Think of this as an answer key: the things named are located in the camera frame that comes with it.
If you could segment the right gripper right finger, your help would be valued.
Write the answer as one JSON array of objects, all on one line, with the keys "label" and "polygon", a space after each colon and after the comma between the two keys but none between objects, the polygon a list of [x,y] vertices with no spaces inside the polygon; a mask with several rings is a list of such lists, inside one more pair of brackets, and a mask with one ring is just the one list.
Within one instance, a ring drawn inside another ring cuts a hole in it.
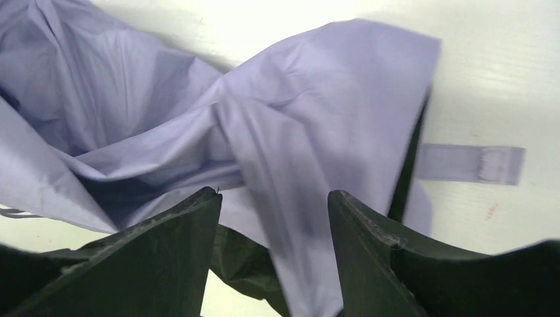
[{"label": "right gripper right finger", "polygon": [[498,255],[457,248],[345,191],[328,195],[345,316],[558,316],[559,241]]}]

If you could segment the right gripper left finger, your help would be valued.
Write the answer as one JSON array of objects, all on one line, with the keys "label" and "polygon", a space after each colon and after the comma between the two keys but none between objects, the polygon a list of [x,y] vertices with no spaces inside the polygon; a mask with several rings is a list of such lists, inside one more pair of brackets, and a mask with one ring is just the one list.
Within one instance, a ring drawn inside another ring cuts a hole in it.
[{"label": "right gripper left finger", "polygon": [[222,197],[171,209],[71,250],[1,247],[2,316],[199,316]]}]

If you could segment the black and lavender folding umbrella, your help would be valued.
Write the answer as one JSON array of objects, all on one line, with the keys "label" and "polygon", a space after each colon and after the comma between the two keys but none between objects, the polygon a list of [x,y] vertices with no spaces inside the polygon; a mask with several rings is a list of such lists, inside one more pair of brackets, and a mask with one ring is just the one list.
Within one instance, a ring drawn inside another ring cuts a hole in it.
[{"label": "black and lavender folding umbrella", "polygon": [[1,201],[102,232],[200,187],[266,245],[290,311],[334,316],[327,195],[387,214],[440,42],[333,22],[228,73],[90,1],[1,2]]}]

